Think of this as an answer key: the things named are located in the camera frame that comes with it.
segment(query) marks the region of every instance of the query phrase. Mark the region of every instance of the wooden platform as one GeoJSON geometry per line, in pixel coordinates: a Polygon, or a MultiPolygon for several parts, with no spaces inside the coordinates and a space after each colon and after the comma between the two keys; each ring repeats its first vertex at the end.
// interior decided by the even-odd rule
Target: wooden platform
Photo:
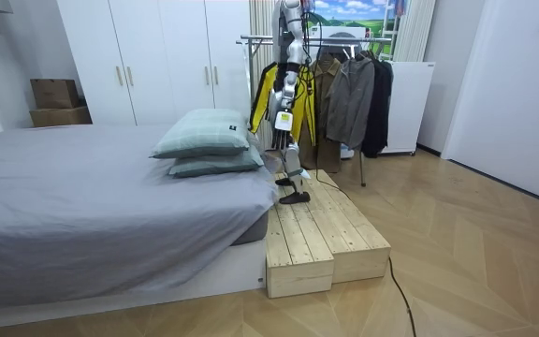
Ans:
{"type": "MultiPolygon", "coordinates": [[[[270,298],[330,290],[333,283],[384,276],[390,245],[319,170],[304,182],[309,203],[269,211],[267,287],[270,298]]],[[[280,187],[280,196],[292,187],[280,187]]]]}

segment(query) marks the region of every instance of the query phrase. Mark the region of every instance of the yellow jacket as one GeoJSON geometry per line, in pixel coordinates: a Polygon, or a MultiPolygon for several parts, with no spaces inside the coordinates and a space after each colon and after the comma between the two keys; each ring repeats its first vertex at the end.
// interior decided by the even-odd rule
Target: yellow jacket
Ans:
{"type": "MultiPolygon", "coordinates": [[[[267,113],[268,102],[270,101],[271,88],[276,78],[278,65],[274,62],[266,66],[261,73],[259,86],[255,102],[251,108],[251,132],[256,133],[262,119],[267,113]]],[[[312,73],[305,67],[300,68],[299,77],[297,78],[297,95],[295,104],[292,109],[292,137],[295,141],[299,141],[300,128],[303,124],[303,118],[307,118],[309,133],[311,135],[312,144],[315,145],[315,92],[314,80],[312,73]]]]}

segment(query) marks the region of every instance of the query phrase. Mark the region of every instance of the light green pillow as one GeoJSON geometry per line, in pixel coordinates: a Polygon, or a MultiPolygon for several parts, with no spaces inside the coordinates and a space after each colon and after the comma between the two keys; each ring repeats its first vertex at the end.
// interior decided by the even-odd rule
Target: light green pillow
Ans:
{"type": "Polygon", "coordinates": [[[258,169],[263,166],[255,146],[249,147],[237,155],[221,156],[206,155],[195,158],[178,158],[169,170],[169,175],[175,178],[198,177],[207,174],[241,172],[258,169]]]}
{"type": "Polygon", "coordinates": [[[240,154],[249,148],[246,124],[246,118],[238,111],[192,110],[159,140],[151,157],[184,158],[240,154]]]}

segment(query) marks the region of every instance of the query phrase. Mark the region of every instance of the gray coat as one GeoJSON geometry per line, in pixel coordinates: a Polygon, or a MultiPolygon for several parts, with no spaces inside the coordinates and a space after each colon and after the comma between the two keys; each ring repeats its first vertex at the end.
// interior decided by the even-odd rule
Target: gray coat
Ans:
{"type": "Polygon", "coordinates": [[[351,59],[342,64],[328,92],[328,139],[351,149],[361,146],[370,112],[373,80],[370,59],[351,59]]]}

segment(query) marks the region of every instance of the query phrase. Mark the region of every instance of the clothes rack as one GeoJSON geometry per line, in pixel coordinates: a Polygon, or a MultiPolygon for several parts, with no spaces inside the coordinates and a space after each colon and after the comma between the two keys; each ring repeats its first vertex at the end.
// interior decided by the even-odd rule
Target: clothes rack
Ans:
{"type": "MultiPolygon", "coordinates": [[[[385,44],[391,44],[391,38],[374,38],[374,37],[306,37],[305,46],[309,47],[339,47],[339,48],[348,48],[351,52],[351,57],[355,57],[355,47],[359,43],[378,43],[378,50],[376,56],[379,58],[380,54],[384,50],[385,44]]],[[[251,104],[255,101],[255,84],[253,82],[253,58],[257,54],[259,47],[262,45],[273,45],[272,36],[250,36],[250,35],[241,35],[240,40],[236,41],[237,44],[246,45],[248,57],[247,61],[249,62],[249,90],[251,96],[251,104]]],[[[361,175],[361,186],[365,187],[365,173],[363,172],[363,154],[359,151],[359,170],[361,175]]]]}

